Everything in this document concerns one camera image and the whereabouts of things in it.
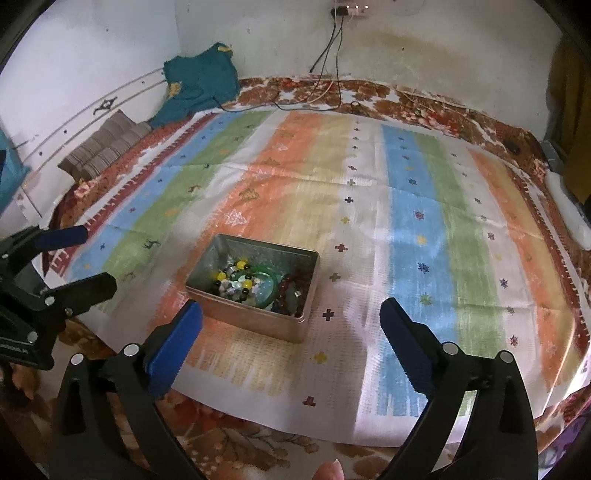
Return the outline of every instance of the blue gripper pad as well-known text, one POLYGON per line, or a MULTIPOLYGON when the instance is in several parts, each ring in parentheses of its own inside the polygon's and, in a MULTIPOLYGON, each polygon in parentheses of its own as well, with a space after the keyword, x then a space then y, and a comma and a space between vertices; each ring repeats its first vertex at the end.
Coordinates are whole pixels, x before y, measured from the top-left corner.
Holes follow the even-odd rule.
POLYGON ((202 317, 199 304, 188 300, 172 322, 156 327, 144 342, 144 369, 152 397, 160 398, 170 390, 201 331, 202 317))
POLYGON ((81 245, 88 240, 88 231, 83 225, 62 228, 61 230, 48 230, 35 238, 35 248, 42 252, 51 252, 60 248, 81 245))
POLYGON ((413 389, 429 398, 434 389, 433 369, 441 344, 426 325, 413 322, 396 301, 382 303, 379 322, 413 389))

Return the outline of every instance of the metal tin box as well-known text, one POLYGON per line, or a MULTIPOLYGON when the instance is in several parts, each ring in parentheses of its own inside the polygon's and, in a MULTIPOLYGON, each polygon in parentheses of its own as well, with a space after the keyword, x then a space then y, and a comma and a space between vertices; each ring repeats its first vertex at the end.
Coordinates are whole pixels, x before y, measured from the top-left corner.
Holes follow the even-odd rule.
POLYGON ((320 255, 315 251, 219 233, 199 258, 185 288, 206 316, 251 332, 300 343, 308 329, 319 266, 320 255), (269 312, 209 293, 218 272, 237 258, 248 259, 252 265, 264 265, 281 275, 297 273, 300 281, 309 285, 302 316, 269 312))

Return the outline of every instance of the metal screw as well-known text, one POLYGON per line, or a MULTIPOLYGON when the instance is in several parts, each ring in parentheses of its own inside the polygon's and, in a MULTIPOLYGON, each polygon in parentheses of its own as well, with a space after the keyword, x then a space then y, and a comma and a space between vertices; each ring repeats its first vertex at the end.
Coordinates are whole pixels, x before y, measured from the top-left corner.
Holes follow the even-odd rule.
POLYGON ((506 364, 510 364, 513 361, 513 355, 510 352, 503 351, 501 352, 501 360, 503 360, 506 364))
POLYGON ((139 345, 137 343, 130 343, 123 349, 123 354, 125 356, 134 356, 137 355, 139 352, 139 345))
POLYGON ((70 358, 70 363, 72 365, 80 365, 82 363, 82 360, 84 360, 84 355, 82 355, 81 353, 77 353, 72 358, 70 358))
POLYGON ((28 335, 27 335, 27 342, 29 342, 29 343, 35 343, 38 338, 39 338, 39 336, 37 335, 37 332, 35 330, 33 330, 33 331, 31 331, 31 332, 28 333, 28 335))
POLYGON ((448 355, 456 355, 460 349, 459 347, 453 342, 445 342, 443 344, 443 351, 448 355))

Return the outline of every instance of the teal cloth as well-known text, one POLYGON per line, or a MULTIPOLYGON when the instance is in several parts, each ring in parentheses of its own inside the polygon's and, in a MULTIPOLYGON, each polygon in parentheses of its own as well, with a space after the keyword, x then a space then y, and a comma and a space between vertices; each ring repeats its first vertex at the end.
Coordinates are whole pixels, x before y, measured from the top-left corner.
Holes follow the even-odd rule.
POLYGON ((0 213, 10 204, 14 193, 19 188, 30 168, 24 167, 18 158, 12 142, 0 130, 0 150, 6 151, 6 160, 0 177, 0 213))
POLYGON ((181 82, 181 89, 150 120, 153 128, 236 98, 240 83, 232 64, 232 52, 219 51, 218 47, 227 48, 223 43, 216 43, 196 57, 175 57, 164 63, 168 84, 181 82))

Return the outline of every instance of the fingertip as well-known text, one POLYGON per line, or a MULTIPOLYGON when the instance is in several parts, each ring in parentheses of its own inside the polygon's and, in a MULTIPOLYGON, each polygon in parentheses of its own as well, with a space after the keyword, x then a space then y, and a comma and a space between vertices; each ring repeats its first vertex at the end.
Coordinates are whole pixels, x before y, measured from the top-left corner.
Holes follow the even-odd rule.
POLYGON ((312 480, 345 480, 343 467, 338 460, 323 463, 312 480))

